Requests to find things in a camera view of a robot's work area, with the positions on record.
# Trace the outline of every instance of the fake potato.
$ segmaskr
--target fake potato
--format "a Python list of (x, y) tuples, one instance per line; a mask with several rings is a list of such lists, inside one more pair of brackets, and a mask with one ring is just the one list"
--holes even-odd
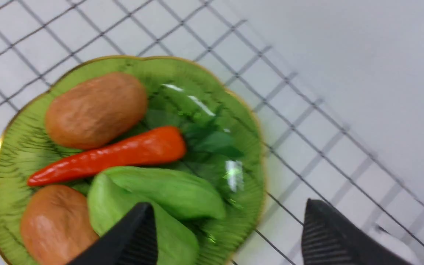
[(89, 223), (86, 197), (64, 185), (47, 186), (32, 196), (20, 232), (40, 265), (65, 265), (99, 238)]
[(146, 114), (145, 87), (130, 74), (114, 72), (76, 85), (52, 101), (45, 115), (55, 143), (76, 149), (101, 147)]

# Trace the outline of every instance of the grid pattern surface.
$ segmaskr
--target grid pattern surface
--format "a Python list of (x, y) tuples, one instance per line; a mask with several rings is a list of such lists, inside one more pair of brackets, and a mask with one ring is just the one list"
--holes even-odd
[(198, 62), (261, 120), (265, 213), (232, 264), (301, 265), (307, 198), (331, 203), (366, 232), (377, 223), (424, 264), (424, 204), (225, 0), (0, 0), (0, 133), (64, 72), (113, 54)]

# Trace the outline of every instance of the white wall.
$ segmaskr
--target white wall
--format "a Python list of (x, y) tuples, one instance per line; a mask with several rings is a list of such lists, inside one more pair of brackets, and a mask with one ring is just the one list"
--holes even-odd
[(230, 0), (424, 201), (424, 0)]

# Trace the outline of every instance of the green plate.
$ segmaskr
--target green plate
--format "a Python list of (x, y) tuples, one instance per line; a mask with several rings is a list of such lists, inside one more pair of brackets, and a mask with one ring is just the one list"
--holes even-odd
[[(227, 158), (219, 155), (188, 153), (182, 161), (164, 166), (207, 179), (226, 201), (225, 220), (187, 224), (201, 246), (197, 264), (225, 264), (256, 227), (264, 205), (265, 177), (261, 132), (249, 108), (213, 74), (193, 62), (175, 57), (102, 57), (72, 69), (48, 92), (27, 104), (13, 118), (0, 140), (0, 254), (7, 263), (36, 264), (19, 233), (21, 215), (37, 191), (26, 185), (27, 178), (62, 157), (80, 152), (58, 146), (47, 136), (44, 116), (49, 104), (76, 84), (118, 71), (137, 77), (149, 95), (145, 119), (120, 138), (164, 125), (186, 130), (190, 124), (205, 124), (215, 119), (219, 128), (230, 132), (237, 148), (245, 154), (239, 174), (243, 177), (235, 181), (227, 178)], [(67, 185), (86, 194), (89, 181)]]

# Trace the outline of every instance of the chili pepper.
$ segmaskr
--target chili pepper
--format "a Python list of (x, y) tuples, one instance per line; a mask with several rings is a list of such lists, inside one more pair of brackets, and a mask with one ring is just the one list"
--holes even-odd
[(72, 181), (94, 176), (113, 166), (167, 164), (186, 154), (186, 143), (177, 127), (158, 127), (118, 143), (85, 151), (42, 168), (30, 176), (29, 186)]

